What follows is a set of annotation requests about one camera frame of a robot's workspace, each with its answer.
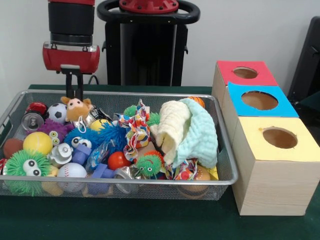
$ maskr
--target soccer ball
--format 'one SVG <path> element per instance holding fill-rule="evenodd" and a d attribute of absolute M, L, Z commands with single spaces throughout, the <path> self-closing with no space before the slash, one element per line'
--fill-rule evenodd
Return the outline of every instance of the soccer ball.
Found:
<path fill-rule="evenodd" d="M 46 117 L 56 123 L 65 124 L 67 116 L 67 106 L 62 103 L 53 104 L 48 108 Z"/>

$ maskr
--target white cloth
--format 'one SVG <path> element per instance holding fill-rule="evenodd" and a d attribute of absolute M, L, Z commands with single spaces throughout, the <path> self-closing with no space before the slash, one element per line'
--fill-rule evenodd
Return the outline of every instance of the white cloth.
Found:
<path fill-rule="evenodd" d="M 188 132 L 190 118 L 189 108 L 183 102 L 168 101 L 161 107 L 155 141 L 165 153 L 167 165 L 172 164 L 176 157 L 177 148 Z"/>

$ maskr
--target metal wire basket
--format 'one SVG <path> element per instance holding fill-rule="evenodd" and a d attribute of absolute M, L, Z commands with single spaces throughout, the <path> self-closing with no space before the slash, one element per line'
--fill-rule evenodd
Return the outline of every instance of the metal wire basket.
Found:
<path fill-rule="evenodd" d="M 21 119 L 32 102 L 43 102 L 50 106 L 60 102 L 64 91 L 27 90 L 20 92 L 0 118 L 0 158 L 4 158 L 3 144 L 8 138 L 23 140 L 26 136 Z M 163 103 L 180 100 L 190 95 L 159 93 L 125 93 L 85 91 L 84 97 L 102 108 L 108 115 L 123 113 L 124 109 L 137 104 L 139 99 L 151 112 L 159 112 Z M 34 187 L 32 196 L 39 197 L 96 197 L 136 199 L 201 199 L 219 200 L 229 185 L 238 178 L 234 155 L 230 146 L 225 123 L 217 100 L 210 95 L 193 95 L 202 98 L 205 108 L 212 116 L 218 137 L 217 172 L 219 180 L 153 180 L 153 179 L 106 179 L 72 177 L 34 177 L 0 175 L 0 195 L 15 196 L 10 191 L 14 184 L 28 184 Z M 61 192 L 59 185 L 72 186 L 72 192 Z"/>

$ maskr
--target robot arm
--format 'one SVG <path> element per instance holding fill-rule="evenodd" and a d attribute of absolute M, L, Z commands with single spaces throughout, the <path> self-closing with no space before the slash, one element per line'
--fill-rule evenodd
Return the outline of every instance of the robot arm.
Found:
<path fill-rule="evenodd" d="M 48 0 L 50 41 L 43 44 L 46 69 L 66 75 L 66 96 L 83 99 L 83 74 L 94 73 L 99 46 L 92 45 L 95 0 Z M 78 89 L 72 89 L 72 75 Z"/>

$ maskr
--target plush dog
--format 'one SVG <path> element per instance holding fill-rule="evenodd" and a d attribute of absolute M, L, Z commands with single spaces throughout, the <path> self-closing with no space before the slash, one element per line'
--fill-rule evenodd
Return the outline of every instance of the plush dog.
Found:
<path fill-rule="evenodd" d="M 78 98 L 71 99 L 69 97 L 63 96 L 61 97 L 61 102 L 67 105 L 65 118 L 67 122 L 76 122 L 79 120 L 80 116 L 85 119 L 88 116 L 90 110 L 94 107 L 91 104 L 91 100 L 89 98 L 81 101 Z"/>

